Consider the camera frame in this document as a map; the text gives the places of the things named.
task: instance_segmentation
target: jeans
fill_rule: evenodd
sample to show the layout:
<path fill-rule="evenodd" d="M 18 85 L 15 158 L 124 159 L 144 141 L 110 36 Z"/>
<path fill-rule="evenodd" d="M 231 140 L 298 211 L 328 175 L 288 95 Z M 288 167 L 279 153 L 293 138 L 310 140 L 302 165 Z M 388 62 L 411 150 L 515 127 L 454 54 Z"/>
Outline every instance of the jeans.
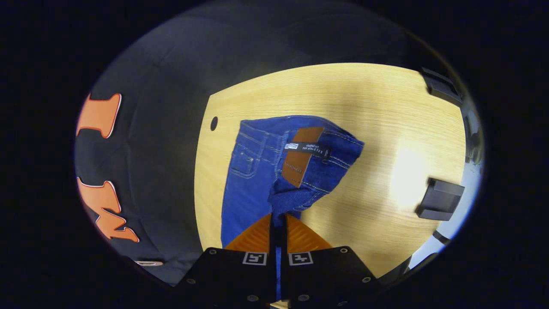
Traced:
<path fill-rule="evenodd" d="M 326 159 L 312 156 L 299 188 L 281 177 L 290 143 L 300 128 L 324 127 L 318 144 L 331 148 Z M 364 143 L 334 123 L 314 116 L 243 120 L 231 155 L 223 208 L 221 242 L 227 246 L 245 229 L 273 213 L 275 227 L 284 213 L 300 218 L 330 193 L 356 161 Z"/>

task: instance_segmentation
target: orange letter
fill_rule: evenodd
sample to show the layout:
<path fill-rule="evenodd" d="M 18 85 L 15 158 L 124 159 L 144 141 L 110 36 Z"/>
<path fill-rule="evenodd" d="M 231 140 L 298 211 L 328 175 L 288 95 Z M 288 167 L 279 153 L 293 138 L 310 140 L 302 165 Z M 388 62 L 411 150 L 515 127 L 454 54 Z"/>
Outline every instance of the orange letter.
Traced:
<path fill-rule="evenodd" d="M 126 224 L 124 218 L 105 210 L 109 209 L 114 213 L 122 211 L 118 203 L 118 197 L 116 197 L 116 191 L 114 191 L 114 186 L 110 181 L 105 181 L 102 186 L 88 186 L 83 184 L 79 177 L 76 180 L 84 203 L 99 215 L 96 224 L 105 236 L 109 239 L 116 237 L 139 242 L 139 238 L 132 229 L 124 228 L 123 230 L 117 230 L 117 228 Z"/>
<path fill-rule="evenodd" d="M 80 129 L 92 129 L 101 131 L 104 139 L 109 138 L 113 132 L 114 120 L 118 114 L 122 95 L 117 93 L 108 100 L 92 100 L 90 93 L 82 107 L 82 113 L 76 126 L 76 136 Z"/>

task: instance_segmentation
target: light wood surface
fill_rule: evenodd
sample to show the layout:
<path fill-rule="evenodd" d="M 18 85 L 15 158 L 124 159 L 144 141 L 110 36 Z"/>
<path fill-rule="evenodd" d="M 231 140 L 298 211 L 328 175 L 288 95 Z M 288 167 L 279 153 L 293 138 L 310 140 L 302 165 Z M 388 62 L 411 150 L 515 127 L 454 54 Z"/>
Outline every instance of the light wood surface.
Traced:
<path fill-rule="evenodd" d="M 460 109 L 413 70 L 338 63 L 264 75 L 210 96 L 198 141 L 194 201 L 203 248 L 221 247 L 229 160 L 244 119 L 324 117 L 365 143 L 339 185 L 302 214 L 332 246 L 350 246 L 376 277 L 410 257 L 440 222 L 414 213 L 429 177 L 459 184 Z M 210 123 L 219 121 L 214 131 Z"/>

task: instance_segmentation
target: brown leather patch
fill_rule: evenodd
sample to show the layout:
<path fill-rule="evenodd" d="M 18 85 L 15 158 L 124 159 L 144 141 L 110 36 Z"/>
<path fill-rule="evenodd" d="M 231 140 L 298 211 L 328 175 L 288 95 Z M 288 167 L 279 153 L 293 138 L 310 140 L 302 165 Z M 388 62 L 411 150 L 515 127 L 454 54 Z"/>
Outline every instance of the brown leather patch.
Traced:
<path fill-rule="evenodd" d="M 299 129 L 293 142 L 316 143 L 322 132 L 324 128 L 321 126 Z M 282 177 L 295 187 L 300 187 L 311 156 L 310 153 L 288 151 L 282 167 Z"/>

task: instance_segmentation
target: black background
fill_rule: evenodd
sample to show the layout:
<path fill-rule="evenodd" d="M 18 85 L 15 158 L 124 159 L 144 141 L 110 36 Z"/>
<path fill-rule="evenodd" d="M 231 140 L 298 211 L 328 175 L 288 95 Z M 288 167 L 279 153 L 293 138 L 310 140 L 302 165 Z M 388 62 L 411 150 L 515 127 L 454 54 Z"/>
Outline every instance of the black background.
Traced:
<path fill-rule="evenodd" d="M 101 240 L 79 203 L 74 128 L 82 99 L 107 65 L 193 3 L 2 3 L 7 42 L 4 123 L 11 197 L 4 208 L 9 307 L 149 307 L 174 301 Z M 542 306 L 542 198 L 547 156 L 541 1 L 366 7 L 443 54 L 468 84 L 490 138 L 477 206 L 435 262 L 373 307 Z"/>

